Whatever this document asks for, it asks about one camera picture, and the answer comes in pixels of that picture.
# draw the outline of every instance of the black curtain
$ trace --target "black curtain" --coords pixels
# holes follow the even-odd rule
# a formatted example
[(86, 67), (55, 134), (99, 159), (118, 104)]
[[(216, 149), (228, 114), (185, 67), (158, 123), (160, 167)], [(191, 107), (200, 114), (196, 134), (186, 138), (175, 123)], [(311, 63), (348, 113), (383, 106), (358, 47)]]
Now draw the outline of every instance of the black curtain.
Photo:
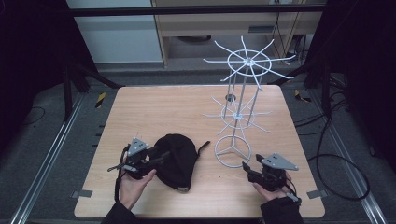
[(1, 155), (35, 96), (63, 82), (65, 54), (97, 72), (74, 18), (49, 16), (53, 9), (69, 7), (65, 0), (0, 0)]
[[(392, 0), (328, 1), (340, 3), (343, 7), (323, 14), (307, 61), (320, 55), (331, 72), (346, 75), (346, 96), (362, 129), (396, 172), (396, 5)], [(326, 81), (318, 71), (317, 66), (309, 70), (308, 87)]]

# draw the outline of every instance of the black sleeve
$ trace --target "black sleeve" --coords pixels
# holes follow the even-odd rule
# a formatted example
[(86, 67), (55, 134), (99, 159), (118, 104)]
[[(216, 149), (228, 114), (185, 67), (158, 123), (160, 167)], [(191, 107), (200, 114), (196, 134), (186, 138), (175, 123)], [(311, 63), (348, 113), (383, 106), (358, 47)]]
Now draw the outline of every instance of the black sleeve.
[(116, 202), (106, 217), (102, 220), (102, 224), (138, 224), (139, 219), (128, 210), (122, 203)]
[(300, 205), (288, 197), (276, 198), (261, 206), (265, 224), (302, 224), (299, 208)]

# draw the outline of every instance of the table surface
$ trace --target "table surface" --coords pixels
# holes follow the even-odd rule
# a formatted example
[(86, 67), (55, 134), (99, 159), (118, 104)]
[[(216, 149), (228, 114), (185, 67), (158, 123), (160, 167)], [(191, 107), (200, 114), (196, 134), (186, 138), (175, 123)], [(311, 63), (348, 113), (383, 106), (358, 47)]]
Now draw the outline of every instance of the table surface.
[[(241, 86), (235, 86), (236, 102), (242, 96), (241, 90)], [(251, 106), (248, 100), (256, 90), (257, 86), (246, 85), (243, 95), (245, 105)], [(92, 196), (78, 198), (75, 215), (104, 217), (107, 214), (114, 203), (114, 183), (118, 173), (108, 172), (107, 168), (120, 162), (122, 150), (134, 137), (152, 147), (168, 133), (181, 133), (189, 137), (197, 148), (211, 141), (195, 163), (191, 190), (181, 193), (155, 176), (132, 211), (138, 217), (146, 218), (262, 217), (260, 205), (264, 200), (248, 182), (247, 173), (243, 168), (221, 164), (215, 156), (216, 143), (221, 137), (233, 134), (233, 128), (228, 127), (222, 132), (228, 120), (205, 115), (221, 114), (223, 106), (214, 99), (225, 104), (227, 92), (228, 86), (119, 89), (83, 186), (85, 190), (92, 190)], [(303, 217), (322, 217), (322, 200), (309, 199), (306, 195), (317, 186), (281, 89), (278, 86), (263, 86), (263, 90), (258, 92), (254, 113), (257, 115), (252, 118), (252, 123), (268, 132), (255, 125), (244, 129), (252, 150), (248, 165), (252, 170), (260, 171), (262, 166), (256, 162), (255, 154), (267, 157), (275, 152), (297, 165), (299, 170), (289, 171), (289, 174), (298, 196), (303, 200), (300, 212)], [(241, 130), (235, 130), (235, 135), (243, 136)], [(221, 144), (231, 145), (231, 139), (223, 140)], [(234, 153), (221, 158), (232, 164), (240, 164), (243, 160)]]

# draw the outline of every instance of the metal rod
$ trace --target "metal rod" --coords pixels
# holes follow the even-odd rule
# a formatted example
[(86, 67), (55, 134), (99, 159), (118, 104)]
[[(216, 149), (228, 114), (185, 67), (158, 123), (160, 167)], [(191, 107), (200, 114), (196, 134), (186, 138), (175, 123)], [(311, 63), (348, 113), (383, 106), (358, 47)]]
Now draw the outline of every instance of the metal rod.
[(236, 5), (236, 6), (192, 6), (192, 7), (111, 7), (71, 8), (51, 10), (48, 15), (71, 17), (143, 16), (175, 14), (218, 14), (218, 13), (260, 13), (260, 12), (318, 12), (329, 8), (326, 4), (287, 5)]
[[(262, 76), (260, 76), (259, 85), (260, 85), (260, 84), (262, 84)], [(247, 126), (250, 124), (251, 115), (253, 114), (254, 105), (256, 104), (257, 96), (259, 95), (259, 90), (260, 90), (260, 88), (257, 87), (256, 93), (255, 93), (255, 95), (254, 95), (253, 104), (251, 105), (251, 108), (250, 108), (250, 115), (248, 116)]]
[(227, 90), (227, 96), (226, 96), (226, 99), (225, 99), (226, 101), (225, 101), (225, 109), (224, 109), (223, 119), (225, 119), (225, 116), (227, 114), (228, 103), (230, 102), (230, 87), (231, 87), (231, 80), (228, 81), (228, 90)]

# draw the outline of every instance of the human hand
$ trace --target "human hand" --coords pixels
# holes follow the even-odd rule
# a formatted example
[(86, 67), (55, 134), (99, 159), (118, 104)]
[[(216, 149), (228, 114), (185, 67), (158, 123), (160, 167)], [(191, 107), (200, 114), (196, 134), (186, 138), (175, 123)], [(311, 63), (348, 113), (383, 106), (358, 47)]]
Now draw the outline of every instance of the human hand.
[[(286, 172), (286, 178), (287, 184), (290, 185), (291, 181), (291, 176)], [(275, 198), (283, 198), (286, 197), (286, 193), (290, 193), (290, 190), (287, 187), (283, 187), (282, 189), (276, 190), (276, 191), (268, 191), (265, 188), (263, 188), (261, 185), (258, 183), (253, 183), (253, 187), (257, 190), (257, 192), (262, 195), (265, 201), (269, 202)]]
[(122, 176), (120, 183), (120, 202), (129, 210), (131, 210), (139, 200), (147, 183), (152, 180), (157, 171), (151, 170), (142, 179), (133, 179), (125, 174)]

